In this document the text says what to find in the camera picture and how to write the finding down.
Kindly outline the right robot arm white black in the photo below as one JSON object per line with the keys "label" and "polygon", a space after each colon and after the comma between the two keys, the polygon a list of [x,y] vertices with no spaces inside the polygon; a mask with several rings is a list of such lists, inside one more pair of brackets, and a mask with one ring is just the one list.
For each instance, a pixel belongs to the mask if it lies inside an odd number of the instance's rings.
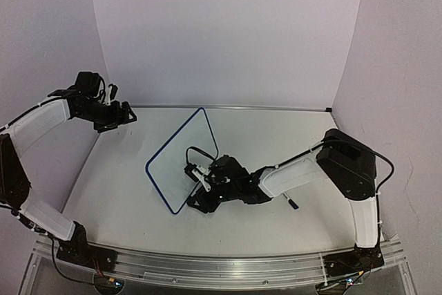
{"label": "right robot arm white black", "polygon": [[198,189],[186,204],[213,213],[223,203],[240,200],[264,204],[292,189],[330,180],[349,202],[355,246],[372,249],[380,241],[376,161],[380,154],[338,129],[306,151],[273,166],[248,172],[234,157],[223,155],[209,166],[187,162],[184,173]]}

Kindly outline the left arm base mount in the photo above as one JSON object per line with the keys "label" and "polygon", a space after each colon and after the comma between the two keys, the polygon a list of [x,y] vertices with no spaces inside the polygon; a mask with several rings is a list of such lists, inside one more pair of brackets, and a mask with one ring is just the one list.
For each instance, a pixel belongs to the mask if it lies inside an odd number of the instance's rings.
{"label": "left arm base mount", "polygon": [[115,268],[117,252],[90,244],[84,228],[77,227],[70,240],[57,242],[59,249],[56,257],[59,260],[95,269],[97,272],[112,272]]}

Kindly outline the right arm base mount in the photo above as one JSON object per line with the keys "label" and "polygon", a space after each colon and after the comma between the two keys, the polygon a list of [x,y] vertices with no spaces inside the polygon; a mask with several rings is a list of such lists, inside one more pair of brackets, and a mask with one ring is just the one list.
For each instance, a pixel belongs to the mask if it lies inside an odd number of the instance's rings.
{"label": "right arm base mount", "polygon": [[352,250],[326,255],[324,263],[327,277],[338,277],[382,267],[384,258],[379,245],[373,248],[354,245]]}

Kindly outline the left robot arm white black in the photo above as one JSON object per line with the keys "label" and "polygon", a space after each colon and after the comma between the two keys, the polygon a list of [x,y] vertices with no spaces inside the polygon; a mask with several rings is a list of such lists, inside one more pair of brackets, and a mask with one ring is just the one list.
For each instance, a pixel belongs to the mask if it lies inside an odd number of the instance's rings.
{"label": "left robot arm white black", "polygon": [[49,93],[1,127],[1,208],[33,232],[66,241],[67,254],[79,264],[93,257],[92,247],[81,239],[84,226],[39,194],[33,180],[49,178],[48,171],[37,175],[37,167],[61,155],[44,149],[53,146],[49,140],[64,124],[82,120],[105,133],[137,121],[131,105],[117,100],[117,91],[99,73],[80,72],[73,85]]}

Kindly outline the white blue marker pen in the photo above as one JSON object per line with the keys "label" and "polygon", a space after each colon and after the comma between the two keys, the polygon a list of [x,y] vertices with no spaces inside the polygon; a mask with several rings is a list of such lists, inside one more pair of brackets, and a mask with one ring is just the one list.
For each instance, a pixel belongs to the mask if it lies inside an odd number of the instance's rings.
{"label": "white blue marker pen", "polygon": [[299,206],[287,195],[284,195],[286,201],[289,203],[289,205],[294,209],[297,210],[299,209]]}

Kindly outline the blue framed whiteboard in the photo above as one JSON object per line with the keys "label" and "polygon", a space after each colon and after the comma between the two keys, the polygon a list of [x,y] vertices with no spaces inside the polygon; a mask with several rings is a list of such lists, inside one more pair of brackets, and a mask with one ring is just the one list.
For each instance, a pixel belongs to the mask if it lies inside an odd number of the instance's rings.
{"label": "blue framed whiteboard", "polygon": [[198,187],[185,174],[188,162],[205,169],[211,159],[199,153],[186,154],[190,146],[195,146],[216,159],[219,149],[211,124],[204,108],[198,108],[177,131],[159,148],[146,163],[146,174],[164,204],[173,215],[179,214],[186,200]]}

